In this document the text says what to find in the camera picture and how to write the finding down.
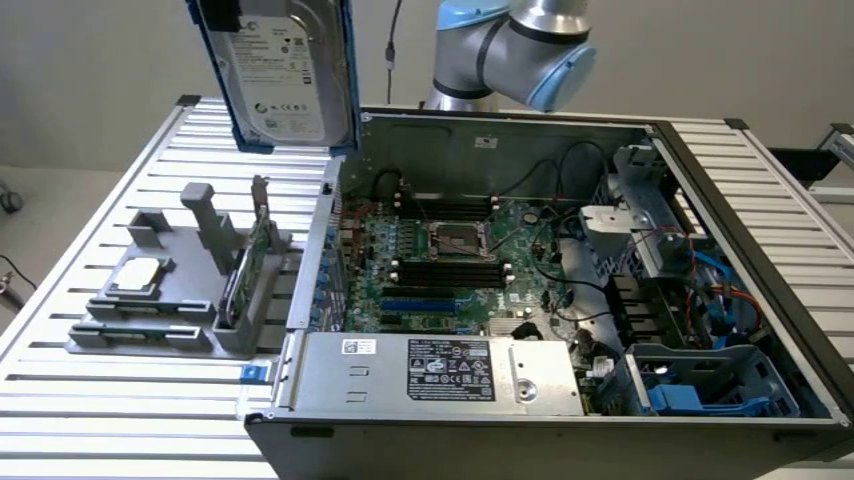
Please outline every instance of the motherboard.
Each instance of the motherboard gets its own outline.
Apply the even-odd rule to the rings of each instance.
[[[477,335],[547,314],[567,295],[551,207],[345,204],[347,331]]]

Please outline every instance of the blue pcie slot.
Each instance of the blue pcie slot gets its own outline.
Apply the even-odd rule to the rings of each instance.
[[[401,299],[383,300],[379,305],[380,310],[393,312],[439,312],[455,313],[456,302],[451,300],[420,300]]]

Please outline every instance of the slotted metal surface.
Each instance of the slotted metal surface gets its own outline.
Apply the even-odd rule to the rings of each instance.
[[[814,304],[815,319],[854,362],[854,337],[846,337],[854,329],[854,304],[847,300],[854,296],[824,291],[854,289],[852,276],[834,263],[850,259],[798,210],[787,187],[767,180],[764,162],[735,132],[717,121],[673,121],[780,272],[804,303]],[[237,420],[238,413],[270,395],[268,386],[238,384],[244,362],[74,356],[62,344],[130,242],[122,225],[134,210],[162,208],[170,223],[193,225],[178,194],[188,181],[204,181],[217,192],[216,207],[230,213],[236,226],[248,227],[249,183],[260,173],[270,178],[272,217],[294,236],[254,361],[273,359],[327,159],[311,150],[241,154],[221,101],[204,99],[196,107],[176,108],[0,338],[0,477],[274,478]],[[752,174],[733,177],[732,169]],[[768,478],[848,478],[839,475],[850,473],[844,470],[800,467]]]

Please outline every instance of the wall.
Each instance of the wall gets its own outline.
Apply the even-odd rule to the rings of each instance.
[[[393,0],[353,3],[379,103]],[[395,103],[429,87],[437,4],[404,0]],[[780,146],[854,121],[850,0],[593,0],[589,16],[600,62],[568,110],[738,116]],[[177,96],[216,94],[184,2],[0,0],[0,92],[0,163],[125,168]]]

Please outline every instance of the green circuit board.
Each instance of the green circuit board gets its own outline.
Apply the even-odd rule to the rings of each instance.
[[[535,270],[532,242],[536,238],[539,249],[551,252],[552,232],[541,230],[543,223],[528,224],[523,220],[525,213],[539,217],[540,208],[520,202],[507,202],[484,222],[425,221],[399,219],[385,205],[355,202],[345,205],[345,212],[355,212],[356,219],[345,221],[349,227],[348,252],[348,308],[345,331],[353,332],[428,332],[452,334],[479,334],[489,319],[517,318],[524,308],[540,309],[541,295],[549,292],[549,298],[563,295],[563,285],[547,280]],[[483,232],[485,249],[480,255],[459,250],[444,243],[437,256],[433,241],[431,251],[431,228],[440,224],[449,229],[475,230],[479,225]],[[551,253],[544,253],[537,261],[540,269],[556,278],[563,278],[559,263],[549,263]],[[389,312],[380,308],[383,288],[395,286],[389,279],[393,259],[403,261],[453,261],[509,263],[515,280],[505,288],[453,288],[456,309],[453,313],[393,312],[400,318],[397,325],[381,322]]]

